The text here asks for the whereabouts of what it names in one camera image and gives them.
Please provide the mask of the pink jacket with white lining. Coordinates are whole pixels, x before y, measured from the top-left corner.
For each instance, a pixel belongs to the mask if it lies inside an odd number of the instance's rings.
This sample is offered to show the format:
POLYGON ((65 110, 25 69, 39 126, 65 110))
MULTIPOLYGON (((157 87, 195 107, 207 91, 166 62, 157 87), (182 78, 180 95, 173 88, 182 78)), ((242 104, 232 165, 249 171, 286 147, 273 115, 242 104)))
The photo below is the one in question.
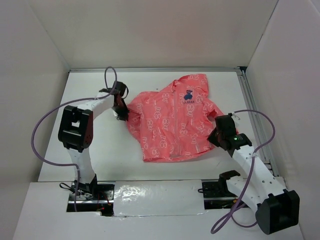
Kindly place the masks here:
POLYGON ((185 75, 160 91, 141 92, 127 107, 127 128, 144 162, 184 162, 215 148, 208 137, 223 112, 209 99, 206 74, 185 75))

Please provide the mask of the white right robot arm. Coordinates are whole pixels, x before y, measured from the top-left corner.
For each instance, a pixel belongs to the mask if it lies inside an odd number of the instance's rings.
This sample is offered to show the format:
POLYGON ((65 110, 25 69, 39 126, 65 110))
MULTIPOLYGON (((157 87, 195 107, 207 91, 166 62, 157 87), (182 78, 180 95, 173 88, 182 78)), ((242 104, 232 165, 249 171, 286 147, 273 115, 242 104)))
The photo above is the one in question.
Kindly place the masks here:
POLYGON ((223 196, 238 197, 230 212, 222 216, 211 228, 216 234, 233 218, 234 212, 248 206, 256 219, 255 224, 270 235, 296 226, 299 223, 300 197, 294 190, 287 190, 266 167, 244 133, 238 133, 234 112, 215 118, 215 129, 207 138, 210 143, 225 150, 246 173, 244 179, 235 171, 220 174, 218 190, 223 196))

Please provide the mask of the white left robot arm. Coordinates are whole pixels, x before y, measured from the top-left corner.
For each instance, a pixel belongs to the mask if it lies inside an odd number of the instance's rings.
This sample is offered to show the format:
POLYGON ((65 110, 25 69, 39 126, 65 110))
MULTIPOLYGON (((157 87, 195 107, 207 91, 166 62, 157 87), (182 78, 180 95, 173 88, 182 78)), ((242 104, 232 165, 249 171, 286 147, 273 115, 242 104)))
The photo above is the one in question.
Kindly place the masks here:
POLYGON ((88 200, 94 199, 99 193, 89 152, 94 138, 95 118, 111 109, 117 120, 129 119, 130 111, 125 103, 129 89, 123 82, 117 82, 114 86, 115 89, 101 89, 96 97, 78 106, 68 104, 62 112, 58 140, 67 149, 71 162, 78 166, 74 184, 78 185, 81 194, 88 200))

